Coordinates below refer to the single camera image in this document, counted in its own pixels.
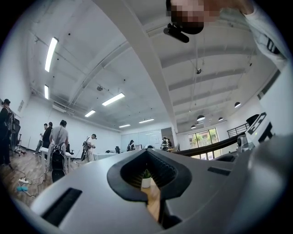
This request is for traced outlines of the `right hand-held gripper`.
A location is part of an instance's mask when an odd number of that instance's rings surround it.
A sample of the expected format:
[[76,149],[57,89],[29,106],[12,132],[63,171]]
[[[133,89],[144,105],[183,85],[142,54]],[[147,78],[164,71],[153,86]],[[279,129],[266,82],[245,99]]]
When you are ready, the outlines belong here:
[[265,112],[248,118],[246,122],[249,128],[237,139],[238,153],[251,150],[275,136],[275,130]]

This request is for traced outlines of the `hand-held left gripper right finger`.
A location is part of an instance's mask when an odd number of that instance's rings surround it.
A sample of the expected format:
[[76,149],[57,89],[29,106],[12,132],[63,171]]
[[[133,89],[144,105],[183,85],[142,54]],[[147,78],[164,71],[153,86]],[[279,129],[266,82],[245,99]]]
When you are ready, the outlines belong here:
[[233,192],[225,187],[236,156],[227,154],[208,161],[154,149],[146,152],[148,170],[160,190],[158,221],[230,220]]

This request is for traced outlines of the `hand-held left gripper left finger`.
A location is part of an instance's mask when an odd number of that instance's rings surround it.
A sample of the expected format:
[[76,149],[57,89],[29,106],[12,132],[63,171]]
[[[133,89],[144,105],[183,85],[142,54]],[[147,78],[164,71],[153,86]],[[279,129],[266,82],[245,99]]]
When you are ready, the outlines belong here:
[[164,152],[143,149],[109,156],[75,169],[46,188],[31,210],[49,231],[162,231],[133,180],[163,162]]

